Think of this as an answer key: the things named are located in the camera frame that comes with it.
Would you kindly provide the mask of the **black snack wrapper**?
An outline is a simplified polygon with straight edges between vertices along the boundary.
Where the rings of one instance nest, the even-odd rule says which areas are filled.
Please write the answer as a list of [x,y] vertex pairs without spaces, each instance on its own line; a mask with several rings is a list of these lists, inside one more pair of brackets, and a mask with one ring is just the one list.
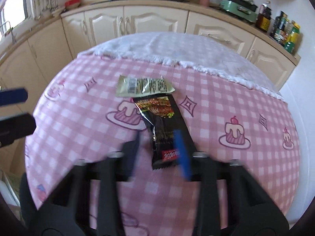
[[133,102],[150,132],[153,169],[162,169],[178,164],[178,153],[173,141],[173,132],[176,129],[181,131],[189,155],[191,156],[196,152],[196,146],[186,122],[171,94],[133,98]]

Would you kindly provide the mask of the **cream kitchen cabinets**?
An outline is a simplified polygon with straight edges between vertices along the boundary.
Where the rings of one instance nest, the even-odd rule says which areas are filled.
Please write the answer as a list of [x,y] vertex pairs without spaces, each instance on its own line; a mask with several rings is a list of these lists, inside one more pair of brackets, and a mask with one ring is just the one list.
[[258,67],[208,37],[144,32],[83,52],[40,91],[27,139],[34,175],[62,175],[78,159],[101,160],[142,132],[138,170],[150,171],[152,140],[119,76],[164,78],[196,146],[220,161],[240,159],[256,176],[299,171],[298,133],[287,103]]

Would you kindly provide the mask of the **pink checkered tablecloth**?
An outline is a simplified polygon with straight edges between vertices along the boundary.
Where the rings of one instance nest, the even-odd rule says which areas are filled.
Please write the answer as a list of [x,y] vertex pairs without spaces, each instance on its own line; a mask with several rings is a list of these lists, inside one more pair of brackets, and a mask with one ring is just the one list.
[[174,166],[172,133],[214,159],[240,160],[283,213],[299,179],[287,103],[247,59],[207,37],[147,32],[80,53],[48,84],[26,138],[26,176],[40,208],[75,162],[96,162],[141,133],[120,184],[128,235],[190,235],[198,183]]

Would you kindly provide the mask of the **beige snack wrapper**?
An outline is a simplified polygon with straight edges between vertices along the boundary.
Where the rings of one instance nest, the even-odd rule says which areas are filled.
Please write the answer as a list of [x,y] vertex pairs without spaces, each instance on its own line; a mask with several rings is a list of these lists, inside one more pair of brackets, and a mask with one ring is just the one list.
[[134,78],[120,75],[116,96],[142,98],[155,94],[170,94],[175,88],[164,78]]

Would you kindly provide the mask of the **red bowl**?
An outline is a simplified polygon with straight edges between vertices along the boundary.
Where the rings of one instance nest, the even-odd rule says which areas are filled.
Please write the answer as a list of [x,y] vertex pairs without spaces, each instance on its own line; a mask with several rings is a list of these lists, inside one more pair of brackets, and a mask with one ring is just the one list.
[[65,2],[65,8],[67,10],[72,10],[79,7],[81,4],[81,0],[69,0]]

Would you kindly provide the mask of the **dark condiment bottle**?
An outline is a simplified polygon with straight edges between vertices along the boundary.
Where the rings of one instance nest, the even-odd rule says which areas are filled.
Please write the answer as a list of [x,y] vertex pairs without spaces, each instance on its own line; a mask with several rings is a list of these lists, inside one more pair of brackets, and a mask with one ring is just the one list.
[[282,44],[284,39],[284,29],[287,23],[287,14],[283,11],[280,15],[275,18],[270,37],[273,38],[277,43]]

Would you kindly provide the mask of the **dark soy sauce bottle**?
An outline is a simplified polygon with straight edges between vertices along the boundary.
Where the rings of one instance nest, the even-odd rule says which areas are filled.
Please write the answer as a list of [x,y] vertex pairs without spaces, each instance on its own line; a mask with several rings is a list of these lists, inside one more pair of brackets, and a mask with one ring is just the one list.
[[255,27],[264,33],[268,32],[271,23],[272,10],[270,8],[270,4],[271,4],[270,1],[262,3],[262,5],[259,7],[257,20],[255,23]]

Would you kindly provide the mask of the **green electric grill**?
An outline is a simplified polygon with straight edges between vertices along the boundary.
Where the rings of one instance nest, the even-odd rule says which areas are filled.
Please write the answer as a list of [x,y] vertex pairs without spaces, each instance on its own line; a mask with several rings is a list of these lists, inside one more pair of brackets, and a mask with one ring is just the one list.
[[221,0],[220,8],[249,23],[256,22],[257,6],[254,0]]

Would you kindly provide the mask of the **green oil bottle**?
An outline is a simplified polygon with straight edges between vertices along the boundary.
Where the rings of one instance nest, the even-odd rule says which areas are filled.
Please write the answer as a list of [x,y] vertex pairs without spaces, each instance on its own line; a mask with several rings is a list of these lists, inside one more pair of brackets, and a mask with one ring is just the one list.
[[292,20],[290,23],[288,23],[288,26],[285,30],[286,36],[283,47],[290,54],[293,53],[296,43],[298,42],[300,28],[300,25]]

